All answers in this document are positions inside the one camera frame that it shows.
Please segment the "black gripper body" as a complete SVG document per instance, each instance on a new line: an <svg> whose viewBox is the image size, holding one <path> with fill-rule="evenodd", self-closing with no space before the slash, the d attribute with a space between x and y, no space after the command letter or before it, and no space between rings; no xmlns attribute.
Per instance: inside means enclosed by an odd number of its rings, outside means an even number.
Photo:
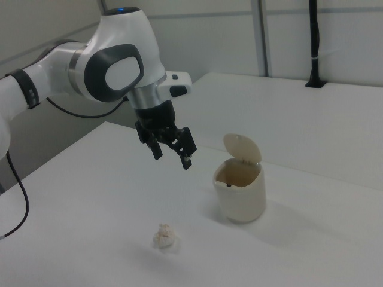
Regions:
<svg viewBox="0 0 383 287"><path fill-rule="evenodd" d="M154 136L159 141L176 138L175 111L170 100L153 108L134 109L138 121L135 123L140 141L149 141Z"/></svg>

